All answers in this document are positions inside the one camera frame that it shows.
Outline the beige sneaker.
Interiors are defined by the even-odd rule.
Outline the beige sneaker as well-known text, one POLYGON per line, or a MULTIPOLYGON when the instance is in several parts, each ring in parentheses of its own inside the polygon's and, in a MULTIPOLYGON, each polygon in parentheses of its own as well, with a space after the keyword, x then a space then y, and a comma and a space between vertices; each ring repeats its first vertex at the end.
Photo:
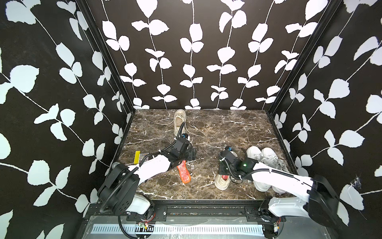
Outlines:
POLYGON ((237 159, 237 156, 235 152, 227 149, 218 153, 218 175, 215 176, 215 186, 217 189, 226 190, 231 183, 231 178, 235 178, 233 162, 237 159), (229 179, 224 181, 222 179, 223 175, 228 175, 229 179))
POLYGON ((179 109, 174 114, 174 135, 177 136, 179 129, 183 122, 187 119, 186 112, 183 109, 179 109))

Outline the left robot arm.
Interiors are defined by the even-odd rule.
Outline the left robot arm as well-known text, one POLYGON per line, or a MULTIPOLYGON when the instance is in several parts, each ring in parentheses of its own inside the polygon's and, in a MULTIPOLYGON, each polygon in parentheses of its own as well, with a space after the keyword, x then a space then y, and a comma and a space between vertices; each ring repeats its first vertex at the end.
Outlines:
POLYGON ((182 133, 164 150, 146 155, 137 165, 126 166, 115 162, 112 170, 97 192, 102 205, 100 213, 110 212, 120 216, 126 212, 136 213, 150 219, 154 215, 154 204, 136 193, 137 188, 148 179, 193 160, 196 150, 189 135, 182 133))

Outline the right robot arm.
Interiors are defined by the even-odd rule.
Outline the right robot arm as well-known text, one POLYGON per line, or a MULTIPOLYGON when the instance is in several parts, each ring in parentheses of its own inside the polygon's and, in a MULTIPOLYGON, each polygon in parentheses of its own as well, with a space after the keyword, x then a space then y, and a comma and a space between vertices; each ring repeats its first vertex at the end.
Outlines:
POLYGON ((239 182, 248 180, 259 192, 273 189, 277 194, 291 194, 288 198, 264 199, 255 213, 264 221, 303 217, 326 227, 341 228, 342 221, 337 214, 339 197, 326 178, 290 173, 269 147, 259 149, 251 146, 244 153, 245 158, 241 159, 230 147, 219 152, 219 175, 215 179, 218 189, 227 189, 231 179, 239 182))

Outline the white sneaker outer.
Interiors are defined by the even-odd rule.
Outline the white sneaker outer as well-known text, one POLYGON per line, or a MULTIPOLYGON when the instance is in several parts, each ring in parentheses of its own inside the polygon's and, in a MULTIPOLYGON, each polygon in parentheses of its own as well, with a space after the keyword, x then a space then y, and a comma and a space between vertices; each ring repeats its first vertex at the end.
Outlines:
MULTIPOLYGON (((276 153, 271 148, 269 148, 269 147, 263 148, 261 150, 261 152, 263 155, 261 162, 263 164, 265 164, 269 167, 275 168, 277 170, 283 170, 285 172, 289 172, 288 169, 286 168, 286 165, 284 164, 284 162, 277 157, 276 153)), ((262 183, 262 182, 257 182, 257 187, 258 187, 257 190, 259 190, 261 192, 267 192, 272 187, 273 191, 278 193, 278 194, 286 193, 286 191, 284 191, 280 188, 277 188, 275 186, 271 186, 269 184, 262 183)))

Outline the yellow card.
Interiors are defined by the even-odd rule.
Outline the yellow card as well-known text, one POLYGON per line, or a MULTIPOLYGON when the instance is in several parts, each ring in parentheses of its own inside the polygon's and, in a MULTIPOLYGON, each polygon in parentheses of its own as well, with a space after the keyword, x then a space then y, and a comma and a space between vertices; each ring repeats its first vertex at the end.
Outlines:
POLYGON ((138 150, 135 152, 133 163, 136 165, 139 163, 139 161, 140 161, 140 151, 138 150))

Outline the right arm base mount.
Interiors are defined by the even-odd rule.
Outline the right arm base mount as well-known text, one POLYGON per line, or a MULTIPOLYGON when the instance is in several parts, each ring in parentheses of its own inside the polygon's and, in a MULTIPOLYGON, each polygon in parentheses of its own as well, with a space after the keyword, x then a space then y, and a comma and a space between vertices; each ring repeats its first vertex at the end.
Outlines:
POLYGON ((278 224, 285 222, 285 217, 277 217, 266 208, 255 208, 245 206, 244 215, 248 222, 257 222, 263 224, 278 224))

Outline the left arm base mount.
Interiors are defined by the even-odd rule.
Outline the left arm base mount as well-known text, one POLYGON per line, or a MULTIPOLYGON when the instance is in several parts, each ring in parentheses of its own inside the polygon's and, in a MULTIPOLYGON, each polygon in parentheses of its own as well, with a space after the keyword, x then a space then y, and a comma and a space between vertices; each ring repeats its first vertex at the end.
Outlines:
POLYGON ((154 222, 165 222, 167 218, 166 205, 154 205, 150 206, 146 213, 143 215, 137 213, 130 213, 126 217, 127 222, 148 222, 150 224, 154 222))

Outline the white vented rail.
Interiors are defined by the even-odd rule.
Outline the white vented rail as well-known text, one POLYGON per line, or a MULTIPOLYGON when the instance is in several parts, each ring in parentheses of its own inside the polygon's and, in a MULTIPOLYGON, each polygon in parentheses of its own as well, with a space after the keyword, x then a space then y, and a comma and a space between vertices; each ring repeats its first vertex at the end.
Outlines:
POLYGON ((264 230, 261 225, 150 225, 147 228, 136 224, 124 224, 126 233, 140 235, 244 235, 263 236, 264 230))

